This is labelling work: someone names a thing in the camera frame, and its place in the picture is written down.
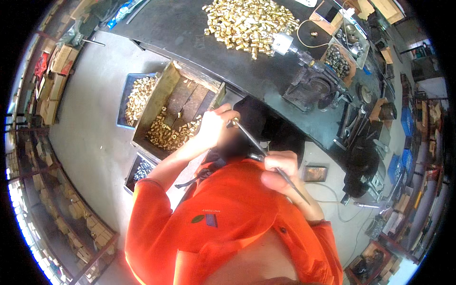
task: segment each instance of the wooden crate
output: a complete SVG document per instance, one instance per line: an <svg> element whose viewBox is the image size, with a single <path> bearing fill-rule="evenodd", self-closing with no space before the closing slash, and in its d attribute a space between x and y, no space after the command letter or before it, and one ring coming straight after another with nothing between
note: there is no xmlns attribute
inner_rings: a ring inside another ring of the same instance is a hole
<svg viewBox="0 0 456 285"><path fill-rule="evenodd" d="M152 154L158 160L165 159L169 153L159 149L146 138L161 108L167 107L165 123L172 129L178 129L205 111L218 108L225 93L225 83L180 62L169 62L158 78L155 89L136 124L131 144L146 155ZM182 112L181 118L177 117L179 112Z"/></svg>

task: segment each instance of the black work surface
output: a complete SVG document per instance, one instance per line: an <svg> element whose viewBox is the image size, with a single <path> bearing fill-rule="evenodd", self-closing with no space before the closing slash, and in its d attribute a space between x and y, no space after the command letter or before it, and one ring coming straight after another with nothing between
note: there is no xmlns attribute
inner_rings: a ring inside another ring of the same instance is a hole
<svg viewBox="0 0 456 285"><path fill-rule="evenodd" d="M301 21L308 19L315 9L294 0L276 2L288 8ZM101 30L138 41L141 47L193 65L208 76L234 86L244 95L257 97L308 134L320 147L330 149L339 129L343 106L324 113L316 109L304 114L283 100L280 94L287 89L300 67L297 57L293 54L276 54L274 57L259 54L257 60L252 60L249 53L227 50L224 43L216 41L213 35L204 35L207 13L201 7L210 3L211 0L152 0L128 25L126 22L130 15L112 30L108 27ZM318 33L318 37L310 36L313 31ZM308 50L299 43L296 32L292 36L295 38L294 45ZM311 21L302 25L300 37L310 46L324 44L331 39ZM309 52L320 59L326 48L312 48Z"/></svg>

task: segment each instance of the person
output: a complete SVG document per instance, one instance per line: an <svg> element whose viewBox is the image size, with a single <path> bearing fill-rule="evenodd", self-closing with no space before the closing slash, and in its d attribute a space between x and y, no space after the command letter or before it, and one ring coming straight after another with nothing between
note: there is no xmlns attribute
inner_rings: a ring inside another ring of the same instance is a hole
<svg viewBox="0 0 456 285"><path fill-rule="evenodd" d="M160 285L342 284L331 223L291 151L228 163L172 212L166 190L191 160L229 139L236 128L227 124L239 116L229 104L207 111L198 134L136 183L125 241L134 276Z"/></svg>

